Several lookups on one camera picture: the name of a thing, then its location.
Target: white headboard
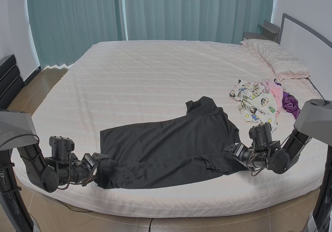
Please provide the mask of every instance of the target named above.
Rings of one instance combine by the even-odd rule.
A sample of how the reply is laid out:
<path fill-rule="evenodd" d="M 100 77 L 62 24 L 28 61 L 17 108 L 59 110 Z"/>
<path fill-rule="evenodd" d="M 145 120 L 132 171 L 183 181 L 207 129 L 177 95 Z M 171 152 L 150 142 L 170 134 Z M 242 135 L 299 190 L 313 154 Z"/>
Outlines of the white headboard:
<path fill-rule="evenodd" d="M 332 43 L 287 14 L 283 14 L 278 43 L 309 69 L 313 86 L 332 100 Z"/>

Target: white bed sheet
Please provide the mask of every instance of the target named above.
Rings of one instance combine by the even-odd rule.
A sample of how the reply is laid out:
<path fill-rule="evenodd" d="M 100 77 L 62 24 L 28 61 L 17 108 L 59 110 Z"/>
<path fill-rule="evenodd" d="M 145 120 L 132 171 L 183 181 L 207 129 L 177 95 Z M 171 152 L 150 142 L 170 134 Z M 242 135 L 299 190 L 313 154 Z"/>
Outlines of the white bed sheet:
<path fill-rule="evenodd" d="M 238 79 L 274 78 L 260 57 L 243 45 L 199 41 L 122 41 L 93 45 L 52 88 L 33 115 L 40 147 L 51 156 L 48 139 L 65 136 L 74 153 L 100 152 L 99 131 L 138 122 L 177 118 L 185 102 L 213 98 L 239 128 L 247 146 L 253 123 L 246 123 L 228 94 Z M 319 95 L 306 79 L 284 80 L 300 107 Z M 273 139 L 283 141 L 294 117 L 282 110 Z M 96 212 L 134 217 L 224 216 L 259 210 L 316 189 L 322 182 L 327 145 L 313 139 L 283 175 L 264 170 L 256 177 L 238 172 L 216 179 L 158 189 L 102 189 L 70 185 L 47 193 L 33 186 L 16 150 L 19 180 L 41 193 Z"/>

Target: curtain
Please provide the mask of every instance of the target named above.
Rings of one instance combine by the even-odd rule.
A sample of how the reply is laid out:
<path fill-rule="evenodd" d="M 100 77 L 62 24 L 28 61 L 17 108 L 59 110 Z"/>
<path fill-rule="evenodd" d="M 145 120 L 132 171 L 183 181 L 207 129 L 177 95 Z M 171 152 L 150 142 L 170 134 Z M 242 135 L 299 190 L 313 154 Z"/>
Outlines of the curtain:
<path fill-rule="evenodd" d="M 129 40 L 239 43 L 270 21 L 273 0 L 124 0 Z"/>
<path fill-rule="evenodd" d="M 27 0 L 41 67 L 70 65 L 93 44 L 126 39 L 122 0 Z"/>

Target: gray nightstand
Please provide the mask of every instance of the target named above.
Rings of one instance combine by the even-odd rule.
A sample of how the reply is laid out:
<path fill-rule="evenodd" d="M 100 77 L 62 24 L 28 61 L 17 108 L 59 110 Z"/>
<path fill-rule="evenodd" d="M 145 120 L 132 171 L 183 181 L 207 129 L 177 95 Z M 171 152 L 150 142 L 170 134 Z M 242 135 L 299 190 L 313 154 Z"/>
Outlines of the gray nightstand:
<path fill-rule="evenodd" d="M 279 36 L 279 27 L 272 24 L 271 22 L 264 20 L 263 24 L 258 24 L 259 27 L 263 29 L 262 34 L 244 32 L 243 40 L 247 39 L 263 39 L 263 40 L 271 40 L 274 42 L 278 41 Z"/>

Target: pink fabric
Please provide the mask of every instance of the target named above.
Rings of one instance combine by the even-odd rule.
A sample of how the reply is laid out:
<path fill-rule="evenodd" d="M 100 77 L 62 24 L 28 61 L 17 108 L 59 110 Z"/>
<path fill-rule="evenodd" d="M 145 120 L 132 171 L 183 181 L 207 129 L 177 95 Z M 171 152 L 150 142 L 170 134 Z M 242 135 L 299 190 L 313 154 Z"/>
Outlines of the pink fabric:
<path fill-rule="evenodd" d="M 265 86 L 270 91 L 274 98 L 276 98 L 276 116 L 280 113 L 281 107 L 283 106 L 283 88 L 277 85 L 272 79 L 263 79 L 262 85 Z"/>

